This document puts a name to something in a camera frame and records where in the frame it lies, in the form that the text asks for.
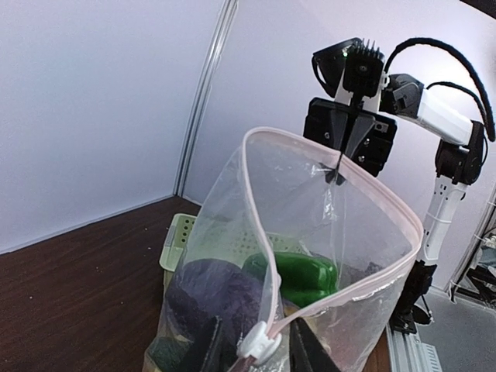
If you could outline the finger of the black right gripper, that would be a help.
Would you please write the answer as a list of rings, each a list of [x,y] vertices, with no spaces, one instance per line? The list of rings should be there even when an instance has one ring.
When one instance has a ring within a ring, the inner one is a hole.
[[[359,115],[351,126],[344,154],[352,159],[360,144],[373,129],[376,119],[373,115]]]
[[[355,121],[355,115],[341,110],[331,110],[329,112],[328,132],[329,147],[344,154],[346,141],[350,134],[351,126]]]

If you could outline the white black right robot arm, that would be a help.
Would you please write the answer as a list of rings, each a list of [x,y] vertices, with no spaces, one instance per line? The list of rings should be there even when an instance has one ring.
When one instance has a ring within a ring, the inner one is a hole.
[[[439,86],[469,95],[481,119],[470,120],[436,98],[431,88],[408,74],[392,74],[364,85],[351,85],[342,73],[317,73],[317,81],[330,96],[314,98],[308,107],[304,136],[342,150],[353,162],[376,177],[391,152],[398,116],[439,137],[435,156],[436,182],[423,222],[422,248],[391,317],[391,328],[415,334],[419,325],[432,322],[428,306],[418,307],[436,271],[439,252],[458,204],[480,176],[485,161],[485,126],[489,108],[479,95],[462,85],[441,81]]]

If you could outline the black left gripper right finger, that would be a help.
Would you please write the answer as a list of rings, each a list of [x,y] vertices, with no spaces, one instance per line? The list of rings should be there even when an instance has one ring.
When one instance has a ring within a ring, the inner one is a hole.
[[[291,322],[289,346],[291,372],[340,372],[303,318]]]

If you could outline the clear zip top bag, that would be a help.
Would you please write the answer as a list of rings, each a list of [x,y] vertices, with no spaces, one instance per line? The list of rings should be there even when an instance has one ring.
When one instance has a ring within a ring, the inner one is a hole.
[[[348,157],[264,127],[173,231],[145,371],[361,371],[422,241],[417,215]]]

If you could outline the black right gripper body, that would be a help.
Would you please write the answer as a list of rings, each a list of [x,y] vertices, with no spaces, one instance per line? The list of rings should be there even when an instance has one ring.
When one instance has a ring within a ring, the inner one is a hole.
[[[396,121],[323,98],[308,106],[303,137],[338,150],[370,175],[384,169],[394,143]]]

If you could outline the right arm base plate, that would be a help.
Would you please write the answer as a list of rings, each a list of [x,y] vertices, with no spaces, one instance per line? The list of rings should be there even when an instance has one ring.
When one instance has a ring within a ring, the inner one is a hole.
[[[390,326],[396,332],[416,334],[417,325],[427,326],[433,321],[432,311],[422,296],[424,307],[397,303],[390,319]]]

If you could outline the green toy pepper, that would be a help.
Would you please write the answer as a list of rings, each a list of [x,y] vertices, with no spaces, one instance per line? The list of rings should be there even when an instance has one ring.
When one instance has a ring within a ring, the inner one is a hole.
[[[280,280],[278,292],[285,303],[304,308],[338,291],[339,271],[329,258],[275,252],[274,261]],[[246,282],[250,293],[270,295],[269,262],[262,253],[247,257],[236,277]]]

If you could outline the purple toy eggplant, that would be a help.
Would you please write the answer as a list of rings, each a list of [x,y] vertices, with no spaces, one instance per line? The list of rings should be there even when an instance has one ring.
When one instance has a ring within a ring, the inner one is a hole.
[[[233,263],[194,260],[177,270],[166,290],[167,321],[177,334],[193,340],[218,316],[227,341],[236,346],[258,322],[263,289],[260,279]]]

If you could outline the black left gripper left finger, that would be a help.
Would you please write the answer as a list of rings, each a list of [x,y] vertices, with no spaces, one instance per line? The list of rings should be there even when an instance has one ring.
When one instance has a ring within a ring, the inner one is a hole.
[[[189,346],[181,360],[185,372],[223,371],[224,331],[222,320],[215,316],[209,319]]]

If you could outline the dark green toy cucumber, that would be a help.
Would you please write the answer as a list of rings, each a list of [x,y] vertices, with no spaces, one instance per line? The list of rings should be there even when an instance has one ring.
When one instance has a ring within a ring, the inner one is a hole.
[[[176,371],[191,345],[190,340],[156,337],[146,352],[152,371]]]

